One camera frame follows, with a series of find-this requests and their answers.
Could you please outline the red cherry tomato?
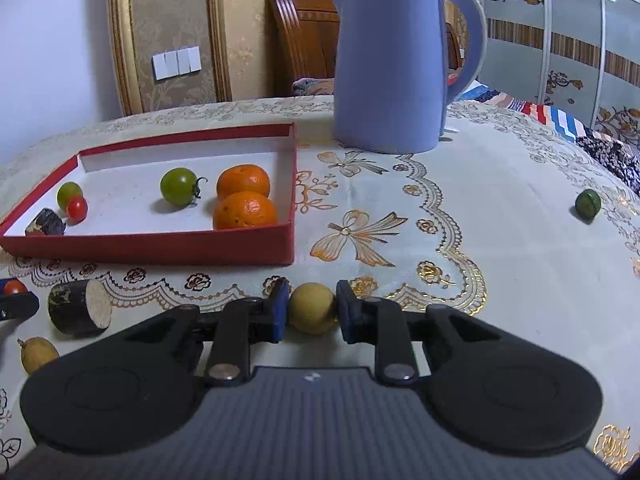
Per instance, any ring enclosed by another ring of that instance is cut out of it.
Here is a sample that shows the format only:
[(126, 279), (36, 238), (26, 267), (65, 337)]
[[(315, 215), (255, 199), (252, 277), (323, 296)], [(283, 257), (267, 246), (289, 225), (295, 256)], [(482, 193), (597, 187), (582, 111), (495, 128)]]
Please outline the red cherry tomato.
[(66, 204), (66, 214), (73, 222), (83, 222), (88, 214), (88, 203), (85, 197), (82, 195), (72, 196)]
[(28, 292), (28, 289), (19, 280), (4, 280), (1, 282), (1, 293), (3, 296), (24, 294), (24, 292)]

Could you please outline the brown longan fruit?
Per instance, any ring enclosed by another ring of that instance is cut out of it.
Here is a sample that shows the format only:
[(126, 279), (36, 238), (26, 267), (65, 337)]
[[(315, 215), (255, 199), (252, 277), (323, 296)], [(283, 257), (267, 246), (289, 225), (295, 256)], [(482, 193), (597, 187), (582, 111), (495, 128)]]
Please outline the brown longan fruit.
[(29, 375), (60, 356), (55, 346), (43, 337), (19, 339), (17, 343), (21, 347), (22, 365)]

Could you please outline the black sugarcane piece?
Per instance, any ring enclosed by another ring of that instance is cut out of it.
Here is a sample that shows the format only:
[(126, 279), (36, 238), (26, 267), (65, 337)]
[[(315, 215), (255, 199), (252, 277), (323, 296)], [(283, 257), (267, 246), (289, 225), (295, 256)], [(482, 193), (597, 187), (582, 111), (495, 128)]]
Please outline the black sugarcane piece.
[(100, 281), (74, 281), (51, 288), (48, 313), (52, 324), (62, 334), (91, 336), (110, 327), (112, 304)]

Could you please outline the small green tomato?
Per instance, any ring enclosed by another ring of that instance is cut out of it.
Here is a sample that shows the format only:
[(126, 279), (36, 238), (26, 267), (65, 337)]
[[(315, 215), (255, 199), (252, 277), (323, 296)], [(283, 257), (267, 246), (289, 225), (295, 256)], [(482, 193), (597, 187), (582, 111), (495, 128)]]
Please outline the small green tomato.
[(73, 181), (63, 183), (56, 193), (56, 201), (62, 211), (66, 211), (68, 202), (75, 196), (83, 196), (84, 192), (79, 184)]

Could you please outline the yellow round longan fruit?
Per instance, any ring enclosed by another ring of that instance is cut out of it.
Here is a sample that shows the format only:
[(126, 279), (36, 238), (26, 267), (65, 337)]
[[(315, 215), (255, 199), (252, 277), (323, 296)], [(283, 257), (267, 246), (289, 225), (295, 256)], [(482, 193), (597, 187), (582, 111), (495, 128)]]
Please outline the yellow round longan fruit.
[(320, 283), (299, 285), (288, 303), (288, 322), (305, 334), (326, 332), (336, 323), (334, 292)]

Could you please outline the green tomato with stem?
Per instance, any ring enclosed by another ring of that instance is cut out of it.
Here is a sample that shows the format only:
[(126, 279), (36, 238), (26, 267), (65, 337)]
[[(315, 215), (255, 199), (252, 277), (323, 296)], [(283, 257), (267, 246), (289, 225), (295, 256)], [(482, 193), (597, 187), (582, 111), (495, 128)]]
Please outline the green tomato with stem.
[(160, 179), (160, 194), (172, 206), (184, 208), (201, 198), (200, 183), (206, 177), (198, 177), (188, 168), (171, 169)]

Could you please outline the orange mandarin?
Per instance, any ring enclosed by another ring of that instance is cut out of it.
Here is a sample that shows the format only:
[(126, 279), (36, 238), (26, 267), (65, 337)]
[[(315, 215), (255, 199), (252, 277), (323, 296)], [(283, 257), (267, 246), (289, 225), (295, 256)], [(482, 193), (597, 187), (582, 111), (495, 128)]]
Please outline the orange mandarin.
[(254, 192), (269, 197), (270, 177), (257, 165), (236, 165), (219, 176), (216, 183), (217, 197), (224, 198), (239, 192)]
[(278, 223), (278, 213), (273, 202), (252, 191), (233, 193), (217, 200), (213, 214), (216, 230), (261, 228)]

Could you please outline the red shallow cardboard box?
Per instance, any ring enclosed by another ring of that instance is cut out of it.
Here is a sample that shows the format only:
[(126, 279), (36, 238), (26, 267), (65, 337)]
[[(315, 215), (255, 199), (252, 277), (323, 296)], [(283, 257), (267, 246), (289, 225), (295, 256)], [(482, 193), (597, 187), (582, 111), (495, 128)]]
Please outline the red shallow cardboard box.
[[(216, 182), (239, 164), (262, 167), (278, 223), (216, 230)], [(183, 167), (198, 177), (201, 198), (177, 208), (160, 194), (160, 179)], [(4, 218), (1, 246), (17, 257), (168, 266), (288, 266), (294, 261), (296, 129), (263, 124), (148, 136), (82, 150), (52, 170)], [(83, 222), (60, 236), (26, 236), (43, 208), (58, 210), (56, 193), (80, 185)]]

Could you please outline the cream embroidered tablecloth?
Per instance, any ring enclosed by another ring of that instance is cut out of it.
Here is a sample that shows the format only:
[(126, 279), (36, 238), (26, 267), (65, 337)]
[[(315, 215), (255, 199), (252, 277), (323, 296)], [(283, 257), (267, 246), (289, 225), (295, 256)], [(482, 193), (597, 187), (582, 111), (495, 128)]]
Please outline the cream embroidered tablecloth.
[[(587, 367), (604, 394), (589, 444), (617, 471), (639, 457), (639, 201), (574, 143), (514, 110), (457, 102), (436, 150), (380, 155), (332, 138), (328, 96), (194, 105), (52, 136), (1, 159), (9, 210), (84, 148), (163, 133), (292, 122), (295, 251), (280, 268), (168, 268), (3, 257), (1, 273), (39, 296), (94, 278), (121, 330), (178, 304), (346, 280), (410, 310), (440, 302)], [(593, 222), (574, 209), (592, 188)]]

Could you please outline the colourful striped bedding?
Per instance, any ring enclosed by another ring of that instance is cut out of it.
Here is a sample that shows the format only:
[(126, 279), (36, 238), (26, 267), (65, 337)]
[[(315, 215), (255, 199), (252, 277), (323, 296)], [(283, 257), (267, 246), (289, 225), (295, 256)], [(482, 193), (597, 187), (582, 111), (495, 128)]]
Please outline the colourful striped bedding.
[(593, 132), (559, 108), (518, 100), (479, 82), (472, 82), (458, 100), (492, 104), (534, 118), (559, 133), (564, 140), (577, 144), (596, 162), (639, 194), (639, 156), (622, 141), (606, 133)]

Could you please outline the blue electric kettle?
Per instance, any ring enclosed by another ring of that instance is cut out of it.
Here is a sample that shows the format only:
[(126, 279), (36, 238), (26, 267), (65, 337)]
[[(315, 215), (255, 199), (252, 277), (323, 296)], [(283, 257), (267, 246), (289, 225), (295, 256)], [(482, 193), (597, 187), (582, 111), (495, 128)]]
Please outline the blue electric kettle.
[[(386, 154), (436, 148), (447, 107), (476, 78), (487, 48), (480, 0), (332, 0), (340, 18), (334, 136)], [(445, 2), (468, 26), (462, 69), (448, 78)]]

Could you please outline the sliding door wardrobe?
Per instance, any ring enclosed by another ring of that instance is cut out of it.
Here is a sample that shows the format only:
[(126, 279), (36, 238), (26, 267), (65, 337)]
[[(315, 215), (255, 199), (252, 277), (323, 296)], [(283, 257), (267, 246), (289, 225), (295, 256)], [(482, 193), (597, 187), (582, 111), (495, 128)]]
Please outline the sliding door wardrobe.
[(478, 80), (639, 145), (639, 0), (482, 0)]

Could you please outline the wooden bed headboard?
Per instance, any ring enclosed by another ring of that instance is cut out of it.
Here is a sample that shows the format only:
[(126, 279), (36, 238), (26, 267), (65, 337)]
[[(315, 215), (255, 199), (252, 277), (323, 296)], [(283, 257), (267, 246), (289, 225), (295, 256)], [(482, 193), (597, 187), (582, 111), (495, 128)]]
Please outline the wooden bed headboard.
[(265, 0), (272, 96), (292, 96), (300, 78), (335, 73), (340, 18), (332, 0)]

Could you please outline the white wall switch panel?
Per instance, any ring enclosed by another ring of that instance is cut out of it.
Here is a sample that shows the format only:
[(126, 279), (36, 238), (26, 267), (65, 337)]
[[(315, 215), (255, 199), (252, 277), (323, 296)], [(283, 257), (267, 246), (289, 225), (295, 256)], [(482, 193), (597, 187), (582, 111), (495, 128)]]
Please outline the white wall switch panel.
[(154, 54), (151, 62), (156, 81), (198, 73), (202, 69), (198, 46)]

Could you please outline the gold wall frame moulding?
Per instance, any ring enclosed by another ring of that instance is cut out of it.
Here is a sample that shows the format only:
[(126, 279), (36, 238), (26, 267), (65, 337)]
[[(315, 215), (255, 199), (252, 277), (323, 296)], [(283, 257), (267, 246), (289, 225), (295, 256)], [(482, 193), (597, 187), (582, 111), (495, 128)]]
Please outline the gold wall frame moulding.
[[(107, 0), (125, 115), (232, 98), (224, 0)], [(154, 55), (198, 50), (198, 69), (158, 78)]]

